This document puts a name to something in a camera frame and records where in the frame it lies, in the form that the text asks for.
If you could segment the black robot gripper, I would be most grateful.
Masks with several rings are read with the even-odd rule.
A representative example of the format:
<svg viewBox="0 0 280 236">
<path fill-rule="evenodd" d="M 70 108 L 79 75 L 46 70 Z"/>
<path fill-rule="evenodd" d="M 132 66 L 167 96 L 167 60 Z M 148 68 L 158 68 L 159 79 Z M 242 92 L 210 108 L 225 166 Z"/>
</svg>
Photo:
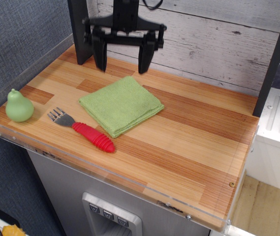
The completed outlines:
<svg viewBox="0 0 280 236">
<path fill-rule="evenodd" d="M 138 72 L 148 71 L 156 49 L 163 48 L 167 26 L 149 22 L 138 16 L 138 0 L 115 0 L 113 14 L 103 18 L 82 20 L 85 26 L 84 42 L 92 44 L 96 66 L 106 71 L 107 42 L 139 46 Z"/>
</svg>

